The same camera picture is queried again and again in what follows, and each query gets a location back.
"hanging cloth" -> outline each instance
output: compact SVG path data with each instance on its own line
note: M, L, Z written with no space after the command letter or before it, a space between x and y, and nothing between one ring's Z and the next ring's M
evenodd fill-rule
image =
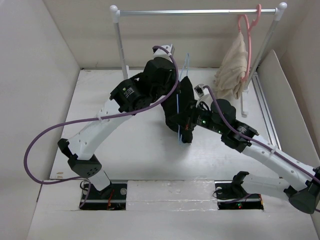
M214 88L218 98L223 98L228 94L232 94L234 98L239 99L246 87L246 81L248 80L251 65L251 30L259 22L261 5L258 4L256 9L257 18L252 21L251 25L249 24L247 15L240 15L238 17L239 33L224 56L221 67L215 74ZM246 23L248 52L246 51L246 44L241 31L240 20L242 17Z

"white table surface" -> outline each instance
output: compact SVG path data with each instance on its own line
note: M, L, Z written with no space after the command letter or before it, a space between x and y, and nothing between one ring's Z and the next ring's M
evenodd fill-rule
M79 210L79 180L43 185L27 240L318 239L309 214L273 197L262 196L264 211L200 210L206 199L216 205L214 184L204 188L203 182L173 182L171 192L163 191L168 185L161 187L159 181L129 182L127 199L140 205L123 211ZM162 189L161 195L154 195L159 193L155 187ZM198 209L186 210L194 202Z
M130 73L139 72L141 70L131 70ZM212 86L215 72L214 68L192 68L188 76L194 86L201 83ZM82 70L66 120L94 117L122 77L120 70ZM266 125L252 83L249 87L248 117L241 116L240 100L233 97L229 100L237 109L237 119L267 139ZM64 127L62 137L68 139L84 126L85 123L68 125ZM95 155L111 180L230 180L239 171L277 177L256 160L226 147L220 135L209 130L196 127L192 144L179 145L177 138L177 133L166 126L164 111L159 105L123 123L100 145ZM50 179L76 176L67 161L58 150Z

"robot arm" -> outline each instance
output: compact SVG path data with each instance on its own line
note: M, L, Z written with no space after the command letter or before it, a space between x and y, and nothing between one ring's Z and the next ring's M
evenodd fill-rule
M218 99L216 101L224 118L232 128L246 138L233 132L221 118L211 95L205 94L203 85L200 84L194 89L200 97L199 100L194 101L187 111L172 116L170 120L182 128L201 126L220 134L221 141L225 145L259 161L281 177L260 177L241 171L234 176L228 191L232 191L239 198L248 194L264 194L280 198L289 201L298 210L312 214L320 200L320 185L310 176L320 179L320 167L315 169L272 146L255 129L236 120L236 109L227 100ZM272 151L257 142L272 147Z
M162 46L169 53L173 54L173 45ZM102 119L105 116L113 116L122 112L133 112L144 109L156 102L161 96L167 95L176 82L176 69L174 64L169 61L168 54L158 49L153 53L153 60L147 62L143 72L123 80L111 93L103 108L95 116L99 121L89 122L80 132L70 139L60 139L58 147L61 152L68 157L68 164L72 171L80 177L89 179L94 187L100 191L101 197L106 198L111 193L112 183L101 163L94 155L100 144L123 122L127 121L132 115L121 116L111 119ZM182 83L178 83L177 91L184 88ZM170 104L176 100L176 94L165 101L162 105L164 113L167 115L172 110ZM182 136L192 139L192 131L184 131Z
M110 195L113 186L94 152L120 124L130 119L132 115L112 119L101 118L146 108L161 96L166 95L175 84L176 74L172 62L163 57L158 50L154 55L158 57L148 61L142 73L122 81L110 93L109 100L96 115L99 121L89 122L75 136L58 142L60 150L68 157L71 169L80 177L89 179L100 191L102 198ZM172 94L161 104L167 126L175 132L180 126L184 143L191 143L195 126L216 132L221 135L221 141L225 145L256 159L282 177L260 177L241 171L234 176L230 188L239 198L248 194L265 194L289 201L298 210L312 214L320 200L320 181L318 181L320 167L314 169L276 147L273 147L271 152L266 150L256 141L271 147L268 141L259 136L258 132L249 125L236 120L236 109L227 100L218 99L219 109L217 109L211 96L204 94L203 85L198 85L194 89L200 97L198 101L194 98L188 78L184 78L177 85L175 93L179 93L181 110L178 114L176 94ZM221 118L220 110L227 123L238 133L233 132L226 125Z

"purple cable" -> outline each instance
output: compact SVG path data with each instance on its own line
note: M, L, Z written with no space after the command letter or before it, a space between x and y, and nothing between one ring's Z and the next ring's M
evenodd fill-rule
M88 189L87 189L87 191L86 191L86 195L85 195L85 197L84 197L84 199L83 199L83 202L80 204L79 208L82 208L82 207L86 204L86 201L87 201L87 199L88 199L89 192L90 192L90 188L91 188L91 182L88 181L88 183L89 183L89 186L88 186Z
M124 117L124 116L129 116L129 115L135 115L138 113L142 113L144 111L147 111L149 109L154 108L155 106L158 106L159 104L163 103L165 100L167 100L167 98L170 97L170 95L176 90L177 86L178 86L178 82L179 82L179 71L178 71L178 66L177 63L174 59L174 57L172 56L172 54L166 50L165 48L163 48L162 46L154 46L152 49L161 49L163 50L165 53L168 54L168 56L170 57L170 59L172 60L172 63L174 65L175 68L175 83L172 87L172 89L170 90L170 92L162 99L160 99L159 101L155 102L153 105L150 105L148 107L145 107L143 109L140 110L136 110L136 111L131 111L131 112L125 112L125 113L120 113L120 114L116 114L116 115L111 115L111 116L103 116L101 117L101 119L114 119L114 118L120 118L120 117ZM85 118L85 119L79 119L79 120L73 120L73 121L67 121L67 122L63 122L63 123L59 123L57 125L51 126L49 128L47 128L46 130L42 131L41 133L39 133L33 140L32 142L29 144L29 146L27 147L25 154L24 154L24 158L23 158L23 166L24 166L24 170L26 172L26 174L28 174L28 176L35 181L38 184L44 184L44 185L51 185L51 184L58 184L58 183L63 183L66 181L70 181L70 180L75 180L75 179L80 179L80 176L76 176L76 177L70 177L70 178L66 178L66 179L61 179L61 180L57 180L57 181L50 181L50 182L45 182L45 181L41 181L39 179L37 179L35 176L32 175L32 173L29 170L28 167L28 155L30 153L31 148L33 147L33 145L36 143L36 141L41 138L44 134L46 134L47 132L59 128L59 127L63 127L63 126L67 126L67 125L71 125L71 124L78 124L78 123L85 123L85 122L93 122L93 121L99 121L99 119L97 117L93 117L93 118Z
M241 198L238 198L238 199L235 199L235 200L232 200L232 201L225 201L225 203L228 203L228 204L233 204L233 203L236 203L236 202L239 202L240 200L242 199L247 199L248 197L250 197L252 194L247 194Z
M240 132L238 132L237 130L235 130L235 129L228 123L228 121L226 120L225 116L223 115L223 113L222 113L222 111L221 111L221 109L220 109L220 107L219 107L219 105L218 105L218 102L217 102L217 100L216 100L216 98L215 98L215 96L214 96L214 93L212 92L211 88L210 88L208 85L204 86L204 88L209 90L209 93L210 93L210 95L211 95L211 97L212 97L212 99L213 99L214 105L215 105L216 109L218 110L218 113L219 113L220 117L222 118L224 124L225 124L232 132L234 132L235 134L240 135L240 137L242 137L242 138L244 138L244 139L246 139L246 140L248 140L248 141L252 141L252 142L254 142L254 143L257 143L257 144L261 145L262 147L268 149L269 151L272 151L272 150L273 150L271 147L265 145L264 143L262 143L262 142L260 142L260 141L258 141L258 140L255 140L255 139L253 139L253 138L251 138L251 137L248 137L248 136L246 136L246 135L243 135L242 133L240 133ZM300 171L303 172L304 174L308 175L310 178L312 178L312 179L313 179L315 182L317 182L318 184L320 184L320 180L319 180L319 179L317 179L315 176L313 176L312 174L310 174L309 172L307 172L306 170L304 170L303 168L301 168L301 167L298 166L297 164L291 162L291 161L290 161L289 159L287 159L285 156L281 155L281 154L278 153L277 151L275 151L274 154L277 155L277 156L278 156L279 158L281 158L282 160L284 160L286 163L290 164L291 166L293 166L293 167L295 167L296 169L300 170Z

